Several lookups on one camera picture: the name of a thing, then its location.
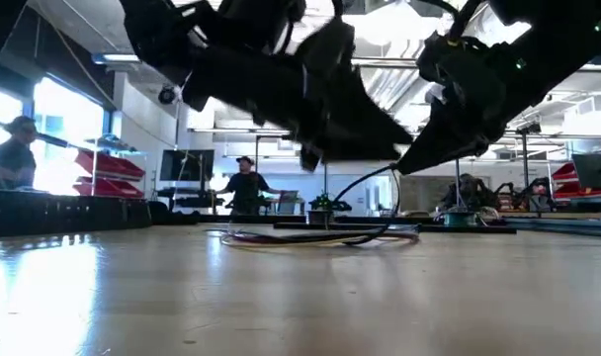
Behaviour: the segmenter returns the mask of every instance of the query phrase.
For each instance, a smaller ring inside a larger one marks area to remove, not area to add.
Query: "red shelf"
[[[92,195],[92,178],[79,177],[74,189],[81,195]],[[98,197],[118,197],[118,198],[144,198],[144,193],[135,188],[131,183],[125,181],[114,181],[105,178],[96,179],[94,195]]]
[[[139,182],[144,177],[144,170],[123,158],[112,157],[105,153],[97,153],[96,176],[108,179],[124,179]],[[94,174],[94,152],[79,149],[75,162],[86,172]]]
[[[601,189],[585,189],[579,185],[575,165],[569,162],[553,174],[556,184],[554,199],[570,200],[575,198],[598,198],[601,197]]]

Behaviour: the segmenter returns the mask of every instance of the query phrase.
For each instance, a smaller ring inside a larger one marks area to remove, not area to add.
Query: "security camera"
[[[516,128],[516,134],[539,134],[542,132],[542,127],[538,122],[525,123]]]
[[[158,101],[164,105],[171,105],[177,98],[178,94],[176,93],[175,87],[170,84],[165,84],[160,90],[160,94],[158,94]]]

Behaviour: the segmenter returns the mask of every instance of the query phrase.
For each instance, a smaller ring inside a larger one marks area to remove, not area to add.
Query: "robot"
[[[531,29],[513,44],[487,46],[464,36],[483,0],[450,12],[452,28],[433,34],[417,60],[420,75],[442,86],[417,140],[382,111],[351,63],[354,29],[334,17],[294,54],[285,49],[304,15],[304,0],[207,0],[175,7],[169,0],[121,0],[138,57],[181,88],[182,100],[201,111],[210,97],[273,123],[302,144],[301,165],[394,160],[409,174],[479,156],[509,121],[540,103],[566,77],[601,56],[601,0],[489,0],[503,24]],[[283,44],[277,49],[279,39]],[[410,144],[400,157],[397,144]]]

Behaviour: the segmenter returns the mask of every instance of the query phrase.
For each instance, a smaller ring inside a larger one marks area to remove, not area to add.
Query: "potted plant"
[[[329,195],[323,192],[314,200],[309,202],[311,210],[307,212],[309,223],[332,223],[333,222],[333,202],[329,199]]]

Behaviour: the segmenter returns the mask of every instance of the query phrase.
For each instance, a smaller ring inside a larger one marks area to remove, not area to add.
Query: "chair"
[[[277,205],[277,215],[293,215],[297,206],[299,191],[285,191],[281,193]]]

